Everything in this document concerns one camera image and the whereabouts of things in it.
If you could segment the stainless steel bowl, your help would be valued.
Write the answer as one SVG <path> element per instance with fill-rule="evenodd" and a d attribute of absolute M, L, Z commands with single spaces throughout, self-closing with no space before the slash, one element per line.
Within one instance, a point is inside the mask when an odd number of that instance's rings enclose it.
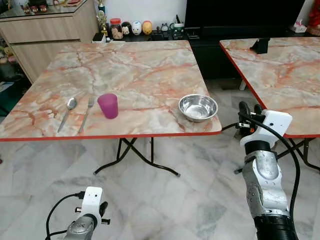
<path fill-rule="evenodd" d="M 187 94 L 178 101 L 178 109 L 188 121 L 203 122 L 217 114 L 218 104 L 204 94 Z"/>

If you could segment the white pink tissue box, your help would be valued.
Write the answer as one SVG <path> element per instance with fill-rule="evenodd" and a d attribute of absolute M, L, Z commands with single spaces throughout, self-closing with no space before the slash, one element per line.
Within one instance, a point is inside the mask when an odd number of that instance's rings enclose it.
<path fill-rule="evenodd" d="M 292 25 L 293 32 L 296 34 L 304 34 L 307 32 L 307 26 L 302 23 L 302 20 L 297 20 L 295 23 Z"/>

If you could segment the black television screen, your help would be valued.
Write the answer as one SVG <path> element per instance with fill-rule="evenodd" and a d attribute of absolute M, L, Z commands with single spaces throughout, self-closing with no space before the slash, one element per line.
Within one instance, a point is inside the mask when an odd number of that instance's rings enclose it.
<path fill-rule="evenodd" d="M 187 0 L 186 28 L 286 26 L 306 0 Z"/>

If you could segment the silver metal fork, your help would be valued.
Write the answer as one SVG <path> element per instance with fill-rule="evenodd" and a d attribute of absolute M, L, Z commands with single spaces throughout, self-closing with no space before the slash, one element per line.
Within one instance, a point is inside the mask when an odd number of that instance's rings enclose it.
<path fill-rule="evenodd" d="M 89 113 L 90 113 L 91 109 L 94 107 L 95 103 L 96 103 L 96 96 L 94 96 L 92 94 L 92 96 L 90 96 L 88 101 L 87 101 L 87 109 L 86 109 L 86 111 L 85 111 L 85 113 L 83 115 L 80 128 L 78 128 L 78 131 L 77 131 L 78 135 L 80 135 L 83 132 L 83 130 L 84 130 L 85 126 L 86 126 L 87 119 L 89 118 Z"/>

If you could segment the dark green mug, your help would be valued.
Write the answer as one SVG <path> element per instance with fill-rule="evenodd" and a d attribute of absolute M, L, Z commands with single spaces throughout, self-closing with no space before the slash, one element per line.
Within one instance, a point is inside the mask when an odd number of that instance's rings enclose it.
<path fill-rule="evenodd" d="M 173 23 L 172 24 L 173 30 L 173 39 L 174 41 L 182 41 L 185 39 L 184 31 L 185 31 L 185 24 L 184 23 Z"/>

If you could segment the purple plastic cup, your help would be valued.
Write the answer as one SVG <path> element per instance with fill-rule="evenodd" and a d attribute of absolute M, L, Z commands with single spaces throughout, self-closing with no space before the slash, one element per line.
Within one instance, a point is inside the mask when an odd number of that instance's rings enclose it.
<path fill-rule="evenodd" d="M 115 119 L 118 117 L 118 98 L 116 94 L 106 93 L 97 98 L 98 105 L 106 119 Z"/>

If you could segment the red decorative figure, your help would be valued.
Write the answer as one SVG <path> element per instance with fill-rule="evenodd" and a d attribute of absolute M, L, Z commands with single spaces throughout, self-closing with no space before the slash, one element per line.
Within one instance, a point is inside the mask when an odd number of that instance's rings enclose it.
<path fill-rule="evenodd" d="M 320 36 L 320 0 L 313 1 L 308 17 L 307 34 Z"/>

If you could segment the silver metal spoon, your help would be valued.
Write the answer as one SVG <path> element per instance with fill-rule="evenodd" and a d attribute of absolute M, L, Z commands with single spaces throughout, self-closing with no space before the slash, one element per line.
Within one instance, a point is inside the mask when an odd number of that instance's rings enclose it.
<path fill-rule="evenodd" d="M 62 117 L 61 123 L 58 125 L 57 131 L 56 131 L 57 133 L 59 133 L 62 130 L 62 128 L 64 128 L 70 112 L 73 109 L 75 109 L 77 107 L 77 105 L 78 105 L 78 101 L 75 97 L 69 98 L 69 100 L 66 103 L 66 112 Z"/>

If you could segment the orange round doll figurine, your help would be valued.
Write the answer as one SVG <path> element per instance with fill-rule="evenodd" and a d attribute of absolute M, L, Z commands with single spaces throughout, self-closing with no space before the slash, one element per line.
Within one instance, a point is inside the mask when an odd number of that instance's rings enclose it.
<path fill-rule="evenodd" d="M 150 35 L 153 32 L 153 23 L 150 20 L 145 20 L 141 26 L 142 34 Z"/>

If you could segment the white round doll figurine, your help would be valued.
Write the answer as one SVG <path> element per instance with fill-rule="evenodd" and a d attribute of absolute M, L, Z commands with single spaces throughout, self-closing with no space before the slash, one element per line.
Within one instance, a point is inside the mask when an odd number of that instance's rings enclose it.
<path fill-rule="evenodd" d="M 131 23 L 131 34 L 133 35 L 142 34 L 142 23 L 140 21 L 134 21 Z"/>

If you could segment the red lidded snack jar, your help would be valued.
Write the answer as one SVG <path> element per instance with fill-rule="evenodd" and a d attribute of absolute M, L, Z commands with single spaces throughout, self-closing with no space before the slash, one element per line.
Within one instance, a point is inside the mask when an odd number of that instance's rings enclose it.
<path fill-rule="evenodd" d="M 124 38 L 124 33 L 122 31 L 122 21 L 120 18 L 111 18 L 110 23 L 110 34 L 112 39 L 115 41 L 121 41 Z"/>

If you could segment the gold trophy figure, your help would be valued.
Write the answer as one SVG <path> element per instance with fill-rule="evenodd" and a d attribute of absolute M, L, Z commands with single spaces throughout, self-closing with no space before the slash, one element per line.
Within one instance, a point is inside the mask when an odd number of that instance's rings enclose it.
<path fill-rule="evenodd" d="M 107 24 L 107 18 L 106 18 L 106 13 L 105 13 L 106 6 L 104 4 L 104 0 L 99 0 L 98 2 L 99 2 L 98 6 L 97 6 L 98 12 L 97 12 L 96 18 L 99 23 L 100 32 L 102 34 L 104 34 L 105 36 L 107 36 L 108 35 L 108 24 Z"/>

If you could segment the light wooden cabinet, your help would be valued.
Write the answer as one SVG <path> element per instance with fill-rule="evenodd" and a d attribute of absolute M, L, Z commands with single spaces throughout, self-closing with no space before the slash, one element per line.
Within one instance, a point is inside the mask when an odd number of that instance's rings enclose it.
<path fill-rule="evenodd" d="M 49 6 L 47 12 L 26 14 L 20 6 L 0 14 L 0 35 L 33 83 L 64 46 L 90 43 L 98 33 L 95 0 L 78 6 Z"/>

